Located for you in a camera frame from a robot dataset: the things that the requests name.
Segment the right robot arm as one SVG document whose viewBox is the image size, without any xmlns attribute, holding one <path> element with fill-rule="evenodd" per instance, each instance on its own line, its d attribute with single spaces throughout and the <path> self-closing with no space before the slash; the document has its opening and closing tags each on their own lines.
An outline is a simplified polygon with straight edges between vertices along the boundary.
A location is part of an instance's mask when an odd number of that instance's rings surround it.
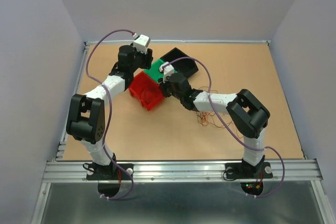
<svg viewBox="0 0 336 224">
<path fill-rule="evenodd" d="M 249 90 L 233 94 L 209 93 L 192 88 L 181 73 L 160 78 L 159 85 L 166 98 L 175 97 L 187 110 L 228 114 L 243 135 L 243 174 L 253 177 L 260 172 L 265 160 L 264 136 L 270 112 Z"/>
</svg>

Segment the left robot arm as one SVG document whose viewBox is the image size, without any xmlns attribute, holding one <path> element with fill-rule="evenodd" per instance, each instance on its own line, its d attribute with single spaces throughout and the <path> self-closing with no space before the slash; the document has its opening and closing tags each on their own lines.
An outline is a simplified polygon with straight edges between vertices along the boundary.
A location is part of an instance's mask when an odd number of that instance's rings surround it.
<svg viewBox="0 0 336 224">
<path fill-rule="evenodd" d="M 119 48 L 118 61 L 105 81 L 98 82 L 93 90 L 71 97 L 66 132 L 80 141 L 88 150 L 92 162 L 99 165 L 99 173 L 106 179 L 113 178 L 117 166 L 111 161 L 113 153 L 104 143 L 106 128 L 105 105 L 124 92 L 134 80 L 138 69 L 150 69 L 153 50 L 138 51 L 134 44 Z"/>
</svg>

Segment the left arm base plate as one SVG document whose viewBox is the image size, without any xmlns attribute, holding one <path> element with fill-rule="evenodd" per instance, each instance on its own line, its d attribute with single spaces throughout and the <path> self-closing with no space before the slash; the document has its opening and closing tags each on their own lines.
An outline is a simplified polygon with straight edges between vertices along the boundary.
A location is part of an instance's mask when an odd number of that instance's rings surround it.
<svg viewBox="0 0 336 224">
<path fill-rule="evenodd" d="M 133 164 L 125 163 L 120 164 L 122 169 L 118 168 L 115 164 L 98 165 L 96 163 L 84 163 L 82 167 L 87 172 L 86 180 L 130 180 L 133 176 Z"/>
</svg>

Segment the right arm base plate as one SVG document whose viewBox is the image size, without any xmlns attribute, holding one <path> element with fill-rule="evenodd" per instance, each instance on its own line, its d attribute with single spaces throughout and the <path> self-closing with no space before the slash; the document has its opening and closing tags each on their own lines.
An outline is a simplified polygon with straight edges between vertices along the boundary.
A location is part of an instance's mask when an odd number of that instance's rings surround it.
<svg viewBox="0 0 336 224">
<path fill-rule="evenodd" d="M 233 179 L 257 179 L 262 175 L 265 179 L 273 178 L 269 162 L 263 162 L 258 166 L 251 166 L 247 163 L 234 162 L 225 164 L 226 178 Z"/>
</svg>

